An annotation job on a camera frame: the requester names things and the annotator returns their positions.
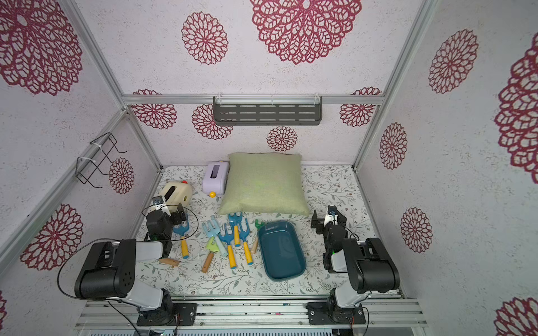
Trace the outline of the blue rake yellow handle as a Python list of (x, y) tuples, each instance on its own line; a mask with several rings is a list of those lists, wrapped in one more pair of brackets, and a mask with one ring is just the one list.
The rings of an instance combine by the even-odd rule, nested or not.
[(240, 246), (240, 226), (242, 223), (242, 217), (243, 215), (241, 211), (228, 214), (228, 220), (231, 224), (231, 228), (233, 229), (233, 241), (236, 247)]
[(224, 224), (224, 228), (219, 234), (219, 239), (223, 244), (226, 245), (228, 262), (231, 270), (235, 270), (235, 268), (237, 267), (237, 263), (235, 260), (235, 254), (233, 252), (234, 234), (233, 227), (230, 224)]
[(181, 223), (179, 225), (175, 225), (172, 229), (172, 231), (179, 235), (179, 241), (181, 242), (181, 250), (182, 250), (182, 258), (188, 259), (189, 258), (189, 248), (186, 243), (186, 233), (190, 229), (190, 224), (188, 221), (185, 221), (185, 223)]

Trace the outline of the teal plastic storage box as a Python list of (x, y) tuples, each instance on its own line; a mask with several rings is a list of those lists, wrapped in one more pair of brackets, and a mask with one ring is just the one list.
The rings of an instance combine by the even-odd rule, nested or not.
[(293, 223), (266, 223), (257, 236), (263, 266), (272, 281), (295, 279), (306, 271), (306, 259)]

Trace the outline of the green rake wooden handle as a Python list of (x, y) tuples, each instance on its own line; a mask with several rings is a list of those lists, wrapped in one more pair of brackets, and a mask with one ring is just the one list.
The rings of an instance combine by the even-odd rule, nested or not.
[(255, 220), (255, 228), (256, 228), (256, 232), (254, 234), (254, 243), (252, 245), (252, 253), (256, 253), (257, 252), (257, 249), (258, 249), (258, 246), (259, 246), (259, 231), (260, 229), (263, 227), (265, 223), (259, 219), (256, 219)]

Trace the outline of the blue fork yellow handle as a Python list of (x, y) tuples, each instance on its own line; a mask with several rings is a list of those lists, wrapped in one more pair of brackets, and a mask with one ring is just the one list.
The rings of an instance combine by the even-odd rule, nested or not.
[(254, 261), (252, 258), (252, 253), (249, 248), (249, 243), (247, 241), (247, 238), (250, 234), (250, 227), (249, 227), (248, 220), (246, 218), (242, 219), (238, 227), (239, 227), (239, 238), (241, 242), (243, 243), (243, 249), (245, 252), (246, 262), (248, 265), (252, 265)]

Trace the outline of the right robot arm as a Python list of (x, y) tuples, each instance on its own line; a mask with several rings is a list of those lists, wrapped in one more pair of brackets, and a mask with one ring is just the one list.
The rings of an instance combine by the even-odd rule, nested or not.
[(337, 207), (327, 207), (324, 218), (315, 212), (310, 227), (322, 235), (325, 270), (347, 275), (347, 281), (329, 294), (328, 310), (331, 313), (349, 312), (375, 292), (386, 293), (400, 287), (399, 271), (381, 239), (359, 240)]

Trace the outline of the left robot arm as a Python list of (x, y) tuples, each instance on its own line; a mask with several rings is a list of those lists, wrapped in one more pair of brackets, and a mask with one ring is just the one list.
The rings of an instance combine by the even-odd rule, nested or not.
[(91, 246), (74, 284), (76, 298), (115, 300), (135, 306), (143, 314), (172, 313), (173, 303), (165, 289), (154, 288), (136, 277), (141, 262), (169, 261), (175, 227), (187, 220), (182, 204), (171, 210), (162, 205), (146, 215), (147, 237), (123, 239)]

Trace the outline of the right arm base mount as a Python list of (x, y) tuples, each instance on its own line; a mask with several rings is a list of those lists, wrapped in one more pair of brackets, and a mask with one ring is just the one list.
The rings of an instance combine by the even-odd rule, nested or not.
[(305, 308), (308, 311), (310, 325), (362, 325), (367, 318), (362, 307), (340, 308), (337, 304), (323, 302), (308, 302)]

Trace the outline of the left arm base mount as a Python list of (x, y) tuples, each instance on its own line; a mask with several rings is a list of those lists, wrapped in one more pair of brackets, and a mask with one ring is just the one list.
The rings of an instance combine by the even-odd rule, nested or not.
[(176, 302), (171, 306), (143, 311), (139, 313), (136, 325), (141, 327), (193, 326), (197, 308), (196, 303)]

